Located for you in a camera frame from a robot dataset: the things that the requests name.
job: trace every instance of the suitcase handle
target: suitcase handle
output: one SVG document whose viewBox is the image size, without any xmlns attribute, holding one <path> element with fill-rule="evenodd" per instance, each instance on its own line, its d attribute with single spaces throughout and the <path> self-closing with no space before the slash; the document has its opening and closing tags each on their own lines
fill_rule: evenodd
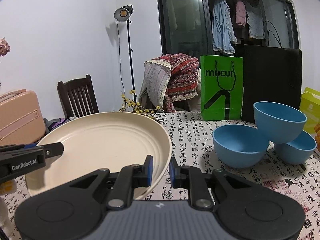
<svg viewBox="0 0 320 240">
<path fill-rule="evenodd" d="M 9 91 L 9 92 L 7 92 L 7 93 L 5 93 L 5 94 L 3 94 L 3 95 L 0 95 L 0 102 L 1 102 L 1 99 L 6 98 L 6 97 L 8 97 L 8 96 L 10 96 L 10 95 L 13 95 L 13 96 L 11 96 L 11 97 L 14 97 L 14 96 L 16 96 L 16 95 L 18 95 L 18 94 L 21 94 L 21 93 L 23 93 L 23 92 L 26 92 L 26 91 L 27 91 L 26 89 Z"/>
</svg>

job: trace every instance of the pink suitcase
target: pink suitcase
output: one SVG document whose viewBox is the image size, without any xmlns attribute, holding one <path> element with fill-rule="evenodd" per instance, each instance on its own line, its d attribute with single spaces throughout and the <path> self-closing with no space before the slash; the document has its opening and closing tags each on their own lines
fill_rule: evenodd
<svg viewBox="0 0 320 240">
<path fill-rule="evenodd" d="M 0 146 L 34 143 L 44 133 L 35 92 L 22 89 L 0 95 Z"/>
</svg>

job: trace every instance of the silver screw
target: silver screw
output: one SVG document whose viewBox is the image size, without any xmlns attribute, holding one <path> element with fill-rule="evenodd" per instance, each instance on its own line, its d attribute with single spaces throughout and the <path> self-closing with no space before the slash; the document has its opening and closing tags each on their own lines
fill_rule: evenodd
<svg viewBox="0 0 320 240">
<path fill-rule="evenodd" d="M 196 201 L 196 205 L 198 207 L 202 207 L 202 208 L 206 208 L 206 207 L 209 207 L 211 205 L 211 202 L 207 199 L 198 199 Z"/>
<path fill-rule="evenodd" d="M 108 201 L 108 205 L 110 207 L 122 207 L 124 205 L 124 202 L 121 199 L 115 198 Z"/>
</svg>

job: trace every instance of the shopping bag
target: shopping bag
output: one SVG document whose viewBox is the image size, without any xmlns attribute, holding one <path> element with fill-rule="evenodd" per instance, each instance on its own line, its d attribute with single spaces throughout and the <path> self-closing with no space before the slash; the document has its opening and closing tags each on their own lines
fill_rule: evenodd
<svg viewBox="0 0 320 240">
<path fill-rule="evenodd" d="M 204 55 L 201 63 L 201 114 L 209 120 L 239 120 L 243 95 L 243 59 Z"/>
<path fill-rule="evenodd" d="M 320 151 L 320 92 L 306 87 L 300 102 L 300 111 L 307 116 L 303 130 L 309 133 L 317 143 L 316 152 Z"/>
</svg>

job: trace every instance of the calligraphy tablecloth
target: calligraphy tablecloth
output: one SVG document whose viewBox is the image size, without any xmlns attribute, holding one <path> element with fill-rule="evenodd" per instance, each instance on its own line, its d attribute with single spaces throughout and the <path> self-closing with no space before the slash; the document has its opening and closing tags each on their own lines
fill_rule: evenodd
<svg viewBox="0 0 320 240">
<path fill-rule="evenodd" d="M 222 168 L 295 199 L 306 214 L 299 240 L 320 240 L 320 157 L 314 153 L 304 164 L 285 164 L 276 155 L 273 144 L 270 143 L 263 159 L 252 168 L 231 168 L 216 156 L 211 135 L 215 128 L 230 123 L 253 126 L 242 121 L 203 121 L 200 113 L 188 112 L 164 114 L 163 126 L 170 135 L 172 156 L 175 156 L 179 165 L 196 166 L 207 173 L 211 173 L 215 168 Z M 16 193 L 4 196 L 11 221 L 17 206 L 29 197 L 24 177 L 19 177 L 16 181 Z M 187 198 L 187 190 L 171 188 L 167 170 L 146 200 Z M 19 234 L 15 230 L 15 239 L 18 238 Z"/>
</svg>

